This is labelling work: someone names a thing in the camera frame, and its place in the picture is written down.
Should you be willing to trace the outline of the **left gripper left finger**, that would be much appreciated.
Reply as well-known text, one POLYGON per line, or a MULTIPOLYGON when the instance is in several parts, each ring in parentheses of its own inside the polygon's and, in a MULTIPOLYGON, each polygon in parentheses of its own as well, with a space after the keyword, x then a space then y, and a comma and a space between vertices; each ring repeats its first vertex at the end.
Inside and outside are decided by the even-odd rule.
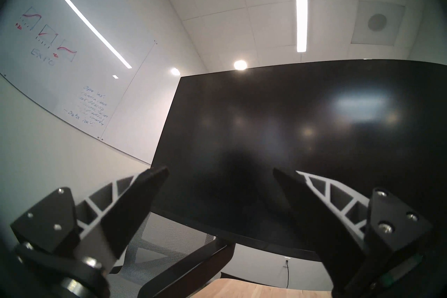
POLYGON ((110 182, 75 203, 69 187, 60 187, 29 207, 11 225, 22 263, 68 269, 85 260, 109 273, 148 216, 152 202, 169 176, 167 167, 110 182))

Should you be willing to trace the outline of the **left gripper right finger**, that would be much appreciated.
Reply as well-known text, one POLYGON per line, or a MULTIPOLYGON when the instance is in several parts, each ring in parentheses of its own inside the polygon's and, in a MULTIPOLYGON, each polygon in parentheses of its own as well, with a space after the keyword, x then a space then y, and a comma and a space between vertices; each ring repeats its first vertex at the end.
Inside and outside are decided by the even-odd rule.
POLYGON ((304 172, 273 169, 299 231, 333 283, 333 296, 391 292, 422 261, 432 223, 383 187, 366 197, 304 172))

